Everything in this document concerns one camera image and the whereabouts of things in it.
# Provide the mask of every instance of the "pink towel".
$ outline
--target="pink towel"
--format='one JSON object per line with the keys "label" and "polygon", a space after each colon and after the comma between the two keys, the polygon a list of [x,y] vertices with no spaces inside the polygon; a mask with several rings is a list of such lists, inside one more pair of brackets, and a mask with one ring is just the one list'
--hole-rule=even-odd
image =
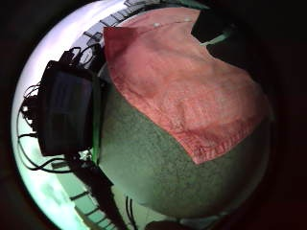
{"label": "pink towel", "polygon": [[268,114],[267,98],[249,74],[212,57],[190,34],[199,14],[148,11],[104,31],[117,90],[196,164],[230,151]]}

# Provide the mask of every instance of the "cable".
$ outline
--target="cable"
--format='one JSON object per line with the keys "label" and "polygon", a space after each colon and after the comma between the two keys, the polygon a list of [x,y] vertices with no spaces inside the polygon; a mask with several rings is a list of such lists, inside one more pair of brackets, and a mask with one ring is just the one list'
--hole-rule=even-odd
{"label": "cable", "polygon": [[[33,160],[31,160],[31,158],[27,155],[26,151],[23,149],[23,146],[21,145],[21,142],[20,142],[20,138],[22,137],[25,137],[25,136],[30,136],[30,137],[35,137],[36,136],[36,133],[28,133],[28,134],[22,134],[22,135],[19,135],[19,128],[18,128],[18,122],[19,122],[19,116],[20,116],[20,113],[21,113],[21,106],[19,107],[19,110],[18,110],[18,113],[17,113],[17,118],[16,118],[16,133],[17,133],[17,144],[19,146],[18,148],[18,155],[19,155],[19,158],[21,160],[21,163],[28,169],[28,170],[31,170],[31,171],[37,171],[37,170],[42,170],[44,172],[47,172],[47,173],[72,173],[73,171],[55,171],[55,170],[48,170],[48,169],[45,169],[44,167],[56,160],[63,160],[63,158],[53,158],[51,160],[48,160],[46,162],[44,162],[42,165],[38,165],[36,164]],[[33,167],[29,167],[22,155],[20,154],[20,150],[22,151],[24,157],[33,165]]]}
{"label": "cable", "polygon": [[132,199],[129,200],[127,196],[126,196],[126,213],[127,213],[128,219],[133,229],[137,230],[137,226],[136,226],[135,219],[133,216],[133,211],[132,211]]}
{"label": "cable", "polygon": [[70,48],[69,52],[72,52],[74,50],[79,50],[79,52],[78,52],[78,54],[79,54],[81,52],[82,48],[80,46],[76,46],[76,47]]}
{"label": "cable", "polygon": [[87,51],[88,49],[91,49],[91,48],[95,48],[95,51],[96,51],[96,48],[97,48],[98,46],[101,48],[100,43],[95,43],[95,44],[92,44],[92,45],[90,45],[90,46],[87,46],[85,49],[83,49],[81,52],[79,52],[79,53],[73,58],[71,64],[72,64],[72,65],[75,65],[75,66],[78,65],[78,64],[80,64],[80,60],[81,60],[81,57],[83,56],[84,52]]}

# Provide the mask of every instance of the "black cable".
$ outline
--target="black cable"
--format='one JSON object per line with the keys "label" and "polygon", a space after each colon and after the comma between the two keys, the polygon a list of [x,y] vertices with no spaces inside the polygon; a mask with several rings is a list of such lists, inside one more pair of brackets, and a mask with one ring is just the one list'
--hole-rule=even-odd
{"label": "black cable", "polygon": [[[39,85],[40,85],[40,81],[39,81],[37,84],[33,84],[33,85],[29,86],[29,87],[25,90],[25,92],[24,92],[24,94],[23,94],[23,97],[24,97],[24,98],[29,97],[30,94],[32,94],[35,90],[37,90],[36,87],[39,87]],[[27,91],[28,91],[29,89],[31,89],[31,88],[33,88],[33,90],[32,90],[31,92],[29,92],[29,93],[26,95]]]}
{"label": "black cable", "polygon": [[94,54],[92,54],[92,56],[90,57],[90,59],[87,62],[82,63],[82,66],[85,66],[86,64],[88,64],[93,58],[94,58]]}
{"label": "black cable", "polygon": [[126,196],[126,213],[127,213],[128,219],[133,229],[137,230],[136,222],[135,222],[133,211],[132,211],[132,199],[129,200],[127,196]]}
{"label": "black cable", "polygon": [[76,47],[70,48],[69,52],[72,52],[74,50],[79,50],[79,52],[77,53],[77,55],[78,55],[81,52],[82,48],[80,46],[76,46]]}
{"label": "black cable", "polygon": [[78,65],[79,63],[80,63],[80,60],[81,60],[81,57],[83,56],[83,54],[84,54],[84,52],[85,51],[87,51],[88,49],[91,49],[91,48],[95,48],[95,50],[96,50],[96,48],[97,47],[100,47],[101,48],[101,45],[100,45],[100,43],[94,43],[94,44],[92,44],[92,45],[90,45],[90,46],[87,46],[85,49],[83,49],[81,52],[79,52],[74,58],[73,58],[73,60],[72,60],[72,65]]}
{"label": "black cable", "polygon": [[[36,135],[35,133],[29,133],[29,134],[22,134],[22,135],[19,135],[19,128],[18,128],[18,122],[19,122],[19,116],[20,116],[20,113],[21,113],[21,106],[19,107],[19,110],[18,110],[18,113],[17,113],[17,118],[16,118],[16,133],[17,133],[17,144],[19,146],[18,148],[18,155],[19,155],[19,158],[21,160],[21,163],[28,169],[28,170],[31,170],[31,171],[37,171],[37,170],[42,170],[44,172],[47,172],[47,173],[72,173],[73,171],[55,171],[55,170],[48,170],[48,169],[44,169],[43,167],[45,167],[46,165],[50,164],[51,162],[53,161],[56,161],[56,160],[53,160],[53,159],[57,159],[57,160],[63,160],[63,158],[53,158],[51,160],[48,160],[46,161],[45,163],[43,163],[42,165],[38,165],[36,164],[33,160],[31,160],[31,158],[27,155],[26,151],[23,149],[23,146],[21,145],[21,142],[20,142],[20,138],[22,137],[25,137],[25,136],[34,136]],[[22,151],[24,157],[33,165],[33,167],[29,167],[22,155],[20,154],[20,150]]]}

